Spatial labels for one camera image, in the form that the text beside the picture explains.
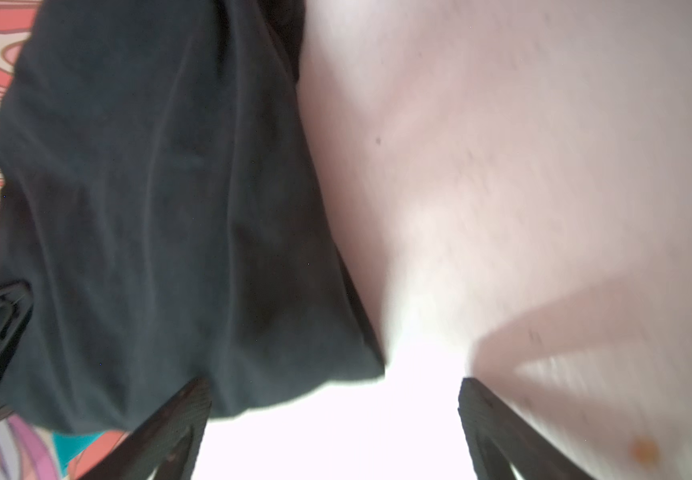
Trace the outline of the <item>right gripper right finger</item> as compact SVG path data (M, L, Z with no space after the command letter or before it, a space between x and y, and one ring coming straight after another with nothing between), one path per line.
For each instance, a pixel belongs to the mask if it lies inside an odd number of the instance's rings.
M478 379L462 381L458 402L479 479L592 479Z

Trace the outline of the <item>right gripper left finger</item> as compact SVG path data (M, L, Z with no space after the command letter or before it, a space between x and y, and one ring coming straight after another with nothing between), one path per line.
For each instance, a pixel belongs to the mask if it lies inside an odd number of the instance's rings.
M208 382L193 379L83 478L191 479L210 409Z

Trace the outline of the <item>black t shirt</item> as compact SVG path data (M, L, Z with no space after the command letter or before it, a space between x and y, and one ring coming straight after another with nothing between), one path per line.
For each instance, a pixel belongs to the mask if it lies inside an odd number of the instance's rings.
M296 85L301 1L45 1L0 107L0 286L27 422L131 431L187 382L229 418L384 360Z

